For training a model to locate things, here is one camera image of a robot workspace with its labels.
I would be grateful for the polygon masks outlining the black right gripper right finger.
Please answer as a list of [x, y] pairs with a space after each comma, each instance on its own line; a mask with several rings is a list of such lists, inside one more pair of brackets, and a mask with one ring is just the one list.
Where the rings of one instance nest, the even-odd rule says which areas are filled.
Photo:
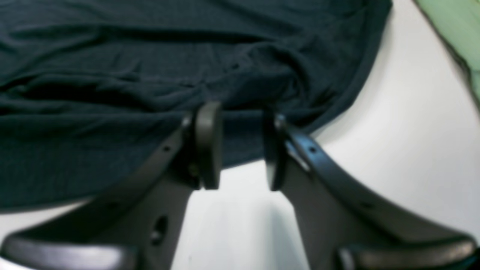
[[293, 206], [311, 270], [479, 269], [473, 236], [367, 188], [283, 115], [262, 126], [269, 186]]

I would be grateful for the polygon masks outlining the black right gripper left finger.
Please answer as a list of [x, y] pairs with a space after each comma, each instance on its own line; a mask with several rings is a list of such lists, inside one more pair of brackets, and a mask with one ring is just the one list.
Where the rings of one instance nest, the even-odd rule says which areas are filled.
[[191, 194], [216, 190], [221, 103], [188, 113], [129, 177], [55, 219], [9, 234], [1, 258], [33, 270], [168, 270]]

